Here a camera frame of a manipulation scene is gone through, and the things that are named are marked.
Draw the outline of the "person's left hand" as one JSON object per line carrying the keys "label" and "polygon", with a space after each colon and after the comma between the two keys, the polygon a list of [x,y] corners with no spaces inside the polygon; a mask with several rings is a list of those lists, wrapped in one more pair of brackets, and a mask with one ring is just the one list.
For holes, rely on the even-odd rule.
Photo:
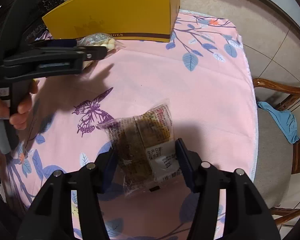
{"label": "person's left hand", "polygon": [[10,110],[0,99],[0,118],[9,118],[10,124],[12,124],[15,129],[25,129],[27,125],[27,118],[32,108],[31,95],[38,93],[38,83],[38,80],[31,81],[28,94],[25,96],[23,101],[19,103],[17,112],[13,115],[10,115]]}

